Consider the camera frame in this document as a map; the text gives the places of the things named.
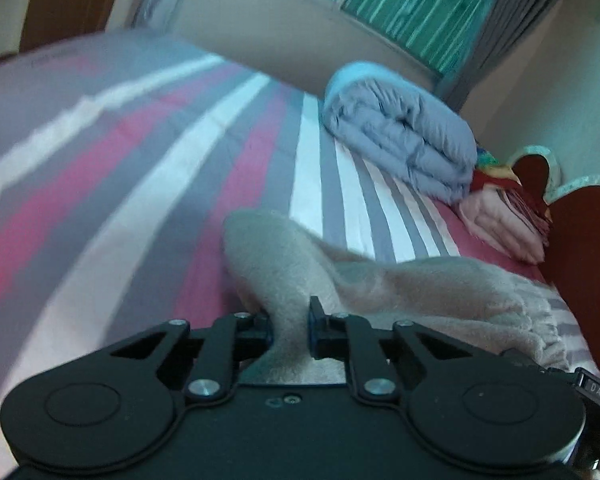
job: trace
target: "beige fleece blanket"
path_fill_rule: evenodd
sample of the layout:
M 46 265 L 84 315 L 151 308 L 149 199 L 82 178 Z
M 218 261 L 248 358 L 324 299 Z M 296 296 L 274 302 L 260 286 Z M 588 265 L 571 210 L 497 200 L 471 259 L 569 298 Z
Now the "beige fleece blanket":
M 339 383 L 344 366 L 307 348 L 309 298 L 327 314 L 349 312 L 375 328 L 414 322 L 496 354 L 516 348 L 544 367 L 568 369 L 549 299 L 557 293 L 472 258 L 381 265 L 334 248 L 277 213 L 240 210 L 224 222 L 224 254 L 250 312 L 264 309 L 274 344 L 243 381 Z

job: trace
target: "pink folded cloth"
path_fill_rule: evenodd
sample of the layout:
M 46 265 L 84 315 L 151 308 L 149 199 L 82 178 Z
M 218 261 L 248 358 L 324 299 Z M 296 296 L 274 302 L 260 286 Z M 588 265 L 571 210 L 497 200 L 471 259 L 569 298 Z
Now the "pink folded cloth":
M 546 233 L 519 208 L 515 195 L 487 186 L 460 201 L 456 212 L 475 237 L 511 258 L 537 265 L 544 261 Z

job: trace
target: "folded blanket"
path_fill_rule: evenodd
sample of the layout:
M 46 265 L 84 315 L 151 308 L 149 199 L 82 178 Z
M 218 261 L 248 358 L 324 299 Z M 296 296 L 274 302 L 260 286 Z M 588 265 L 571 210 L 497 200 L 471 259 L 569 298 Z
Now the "folded blanket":
M 544 261 L 551 223 L 549 209 L 478 145 L 478 161 L 468 197 L 456 212 L 468 231 L 511 258 L 533 265 Z
M 468 124 L 389 69 L 356 62 L 338 70 L 322 121 L 341 142 L 422 194 L 448 204 L 468 194 L 477 158 Z
M 549 300 L 550 288 L 462 257 L 382 266 L 331 247 L 278 214 L 242 210 L 224 223 L 224 252 L 250 312 L 269 314 L 274 343 L 242 380 L 334 383 L 340 362 L 315 361 L 307 348 L 310 296 L 327 314 L 350 312 L 375 328 L 409 318 L 485 350 L 517 348 L 542 366 L 568 369 Z

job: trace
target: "wooden headboard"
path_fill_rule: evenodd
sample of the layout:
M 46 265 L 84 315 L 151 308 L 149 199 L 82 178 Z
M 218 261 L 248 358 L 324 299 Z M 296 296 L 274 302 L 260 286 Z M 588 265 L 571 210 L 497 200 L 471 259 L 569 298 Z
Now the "wooden headboard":
M 555 159 L 529 150 L 513 164 L 525 189 L 544 195 L 554 221 L 542 275 L 553 283 L 578 319 L 600 367 L 600 177 L 553 187 Z

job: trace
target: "gray stripe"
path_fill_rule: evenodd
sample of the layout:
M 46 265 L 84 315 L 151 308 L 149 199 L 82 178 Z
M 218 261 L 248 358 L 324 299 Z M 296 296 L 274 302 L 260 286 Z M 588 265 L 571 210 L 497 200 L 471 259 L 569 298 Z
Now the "gray stripe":
M 564 300 L 561 300 L 559 298 L 549 298 L 548 301 L 553 310 L 569 310 L 569 307 L 564 302 Z
M 278 139 L 276 150 L 271 155 L 264 191 L 260 198 L 260 207 L 289 215 L 291 194 L 294 188 L 296 170 L 296 151 L 300 134 L 302 101 L 304 92 L 289 87 L 291 95 L 287 97 L 288 107 Z
M 0 155 L 84 96 L 204 55 L 138 30 L 77 38 L 1 65 Z
M 171 317 L 206 218 L 248 135 L 279 90 L 278 83 L 269 83 L 218 140 L 136 270 L 107 332 L 107 344 Z
M 570 336 L 570 335 L 582 335 L 582 331 L 578 325 L 560 323 L 558 325 L 558 335 Z
M 344 227 L 344 200 L 336 160 L 334 137 L 320 127 L 320 179 L 322 181 L 322 238 L 327 243 L 347 248 Z
M 371 239 L 374 243 L 374 254 L 378 262 L 384 264 L 395 263 L 394 243 L 391 240 L 391 231 L 386 221 L 384 210 L 376 192 L 376 186 L 366 168 L 362 158 L 351 152 L 353 163 L 356 165 L 356 171 L 362 188 L 362 196 L 365 199 L 366 212 L 371 224 Z
M 139 180 L 171 147 L 183 129 L 253 73 L 242 72 L 211 86 L 187 109 L 163 121 L 68 217 L 14 279 L 0 302 L 0 386 L 49 297 L 88 241 Z M 104 123 L 97 123 L 102 129 Z M 128 313 L 133 319 L 134 312 Z
M 409 211 L 409 208 L 404 203 L 404 197 L 402 196 L 402 193 L 400 193 L 400 190 L 395 185 L 394 180 L 391 176 L 389 176 L 389 174 L 384 171 L 381 171 L 381 173 L 384 177 L 384 181 L 391 190 L 391 196 L 394 198 L 394 202 L 398 207 L 398 211 L 400 211 L 400 216 L 402 217 L 404 226 L 407 228 L 409 238 L 411 239 L 411 243 L 413 245 L 413 253 L 415 254 L 416 258 L 426 258 L 429 256 L 427 247 L 422 240 L 422 235 L 418 230 L 418 226 L 416 225 L 413 216 L 411 216 L 411 211 Z
M 578 364 L 582 366 L 583 364 L 592 363 L 593 357 L 591 356 L 591 352 L 586 348 L 577 349 L 577 350 L 569 350 L 567 352 L 567 362 L 570 366 L 574 364 Z
M 431 214 L 429 213 L 427 206 L 424 205 L 424 202 L 422 201 L 422 197 L 409 184 L 406 184 L 406 186 L 409 187 L 413 197 L 416 199 L 416 202 L 418 203 L 418 207 L 420 208 L 422 216 L 424 217 L 424 221 L 426 222 L 427 226 L 429 227 L 429 230 L 431 231 L 431 237 L 433 238 L 433 241 L 435 242 L 436 247 L 438 248 L 438 251 L 440 252 L 440 256 L 449 256 L 449 251 L 446 250 L 445 241 L 442 239 L 442 235 L 440 234 L 440 231 L 438 231 L 438 226 L 433 221 L 433 218 L 431 218 Z
M 191 84 L 197 79 L 212 74 L 213 72 L 225 69 L 226 65 L 221 64 L 202 70 L 195 76 L 187 78 L 186 80 L 177 81 L 160 88 L 156 92 L 152 92 L 151 94 L 136 99 L 129 104 L 124 105 L 115 113 L 103 114 L 93 126 L 85 129 L 80 135 L 74 137 L 70 142 L 57 150 L 44 164 L 41 164 L 36 171 L 27 175 L 26 178 L 18 181 L 2 192 L 0 195 L 0 228 L 20 208 L 25 200 L 30 198 L 40 187 L 53 180 L 72 160 L 109 132 L 121 119 L 133 114 L 136 110 L 141 110 L 142 108 L 151 105 L 152 102 L 163 95 L 169 94 L 187 84 Z

